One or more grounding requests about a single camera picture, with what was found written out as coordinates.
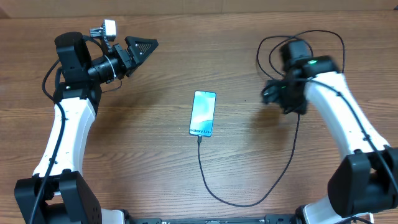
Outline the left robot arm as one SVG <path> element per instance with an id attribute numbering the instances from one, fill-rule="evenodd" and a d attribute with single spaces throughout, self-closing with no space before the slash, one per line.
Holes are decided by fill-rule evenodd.
<path id="1" fill-rule="evenodd" d="M 132 223 L 126 210 L 107 210 L 83 178 L 83 157 L 98 113 L 103 83 L 130 77 L 158 47 L 155 39 L 127 36 L 127 48 L 108 45 L 99 30 L 55 38 L 54 122 L 32 177 L 16 182 L 14 196 L 26 223 Z"/>

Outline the Samsung Galaxy smartphone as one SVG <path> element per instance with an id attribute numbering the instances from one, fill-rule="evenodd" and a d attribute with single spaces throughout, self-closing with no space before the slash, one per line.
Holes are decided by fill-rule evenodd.
<path id="1" fill-rule="evenodd" d="M 216 93 L 196 91 L 193 97 L 189 134 L 211 137 L 216 105 Z"/>

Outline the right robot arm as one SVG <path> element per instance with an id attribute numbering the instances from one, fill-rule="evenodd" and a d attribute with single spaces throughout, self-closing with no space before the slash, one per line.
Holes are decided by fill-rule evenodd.
<path id="1" fill-rule="evenodd" d="M 304 115 L 311 103 L 338 146 L 341 163 L 327 185 L 327 195 L 296 209 L 289 223 L 350 223 L 362 216 L 397 208 L 397 149 L 369 122 L 346 78 L 329 56 L 314 57 L 303 40 L 280 49 L 284 78 L 269 80 L 266 104 L 285 114 Z"/>

